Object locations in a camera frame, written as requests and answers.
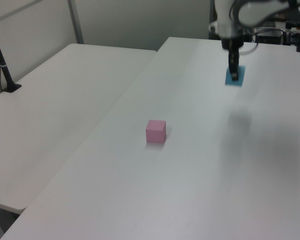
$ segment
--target pink cube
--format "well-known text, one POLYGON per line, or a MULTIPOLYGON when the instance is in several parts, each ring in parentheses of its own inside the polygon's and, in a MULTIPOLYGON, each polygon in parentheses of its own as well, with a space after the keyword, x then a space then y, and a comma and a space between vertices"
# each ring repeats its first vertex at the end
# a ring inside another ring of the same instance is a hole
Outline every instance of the pink cube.
POLYGON ((146 142, 163 144, 166 141, 166 121, 149 120, 145 129, 146 142))

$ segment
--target wall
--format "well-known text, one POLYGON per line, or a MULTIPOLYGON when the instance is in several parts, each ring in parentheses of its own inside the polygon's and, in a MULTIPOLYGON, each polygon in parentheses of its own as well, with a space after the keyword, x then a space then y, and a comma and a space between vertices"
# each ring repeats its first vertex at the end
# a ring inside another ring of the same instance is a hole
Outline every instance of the wall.
POLYGON ((66 0, 42 0, 0 21, 0 47, 14 81, 72 43, 76 36, 66 0))
POLYGON ((207 39, 211 0, 72 0, 85 44, 158 50, 168 37, 207 39))

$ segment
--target white tabletop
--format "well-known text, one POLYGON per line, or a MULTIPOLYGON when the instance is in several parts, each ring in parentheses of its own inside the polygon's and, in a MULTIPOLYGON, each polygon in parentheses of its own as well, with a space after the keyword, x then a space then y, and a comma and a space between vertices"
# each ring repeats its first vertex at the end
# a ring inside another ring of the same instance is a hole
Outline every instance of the white tabletop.
POLYGON ((300 240, 300 53, 240 64, 226 86, 219 41, 169 38, 2 239, 300 240))
POLYGON ((155 53, 71 44, 0 94, 0 208, 21 213, 155 53))

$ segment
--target blue square pad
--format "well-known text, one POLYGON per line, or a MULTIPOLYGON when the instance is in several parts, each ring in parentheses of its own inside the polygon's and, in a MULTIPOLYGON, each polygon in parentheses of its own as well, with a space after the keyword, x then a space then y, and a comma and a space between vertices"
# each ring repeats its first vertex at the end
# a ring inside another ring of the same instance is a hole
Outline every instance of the blue square pad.
POLYGON ((239 79, 233 81, 228 67, 228 69, 226 70, 225 85, 233 85, 233 86, 241 87, 242 84, 244 83, 245 71, 246 71, 246 66, 239 66, 238 68, 239 79))

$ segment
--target black stand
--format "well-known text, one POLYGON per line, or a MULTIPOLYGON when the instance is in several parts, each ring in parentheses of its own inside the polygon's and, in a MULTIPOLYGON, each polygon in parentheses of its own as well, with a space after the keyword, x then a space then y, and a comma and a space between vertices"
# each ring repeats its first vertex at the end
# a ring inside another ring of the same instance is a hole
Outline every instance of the black stand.
POLYGON ((2 69, 3 75, 6 80, 6 88, 3 90, 4 92, 13 93, 15 90, 21 88, 20 84, 16 84, 12 80, 5 58, 1 52, 1 49, 0 49, 0 68, 2 69))

